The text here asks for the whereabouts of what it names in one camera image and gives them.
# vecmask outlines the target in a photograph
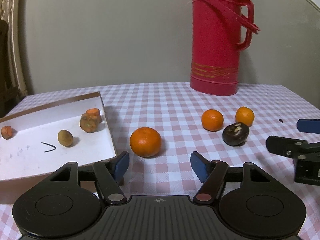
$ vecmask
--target cardboard box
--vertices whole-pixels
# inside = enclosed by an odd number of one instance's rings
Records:
[[[89,108],[100,109],[102,117],[94,133],[86,133],[79,126],[81,114]],[[86,166],[117,155],[99,92],[1,118],[0,128],[7,125],[17,132],[9,140],[0,138],[0,204],[13,204],[67,162]],[[72,133],[72,147],[64,147],[58,142],[60,130]]]

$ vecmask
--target beige curtain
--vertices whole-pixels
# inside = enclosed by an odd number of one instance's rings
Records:
[[[20,98],[28,95],[20,61],[18,44],[18,6],[19,0],[0,0],[1,20],[9,25],[7,53],[11,87],[18,87]]]

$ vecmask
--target pink and white tablecloth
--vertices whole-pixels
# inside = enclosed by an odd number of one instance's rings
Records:
[[[11,113],[95,91],[101,92],[118,152],[130,152],[130,166],[122,187],[127,196],[188,194],[193,197],[201,186],[189,162],[193,151],[230,166],[242,167],[244,162],[253,162],[305,203],[307,218],[299,236],[303,240],[320,239],[320,187],[295,183],[292,160],[270,154],[265,148],[270,135],[320,141],[319,134],[299,133],[296,129],[300,118],[320,119],[320,110],[292,91],[277,85],[243,84],[236,95],[218,97],[199,93],[186,82],[112,85],[28,96]],[[245,145],[230,147],[223,143],[222,131],[208,132],[202,128],[201,115],[205,110],[220,111],[226,126],[234,123],[240,106],[251,108],[256,116]],[[143,159],[131,152],[130,135],[141,126],[153,127],[162,136],[163,147],[158,157]],[[227,190],[238,186],[230,184]],[[12,205],[0,205],[0,240],[20,237],[11,210]]]

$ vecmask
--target curtain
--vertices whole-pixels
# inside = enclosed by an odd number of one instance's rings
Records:
[[[5,89],[18,89],[18,96],[23,98],[28,95],[21,67],[18,43],[18,6],[19,0],[0,0],[1,24],[7,23],[7,36],[4,41],[4,62],[2,62],[5,79]]]

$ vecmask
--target wall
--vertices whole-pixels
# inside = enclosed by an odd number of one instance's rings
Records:
[[[189,81],[191,0],[20,0],[20,49],[34,93]],[[261,28],[240,81],[282,84],[320,107],[320,13],[306,0],[252,0]]]

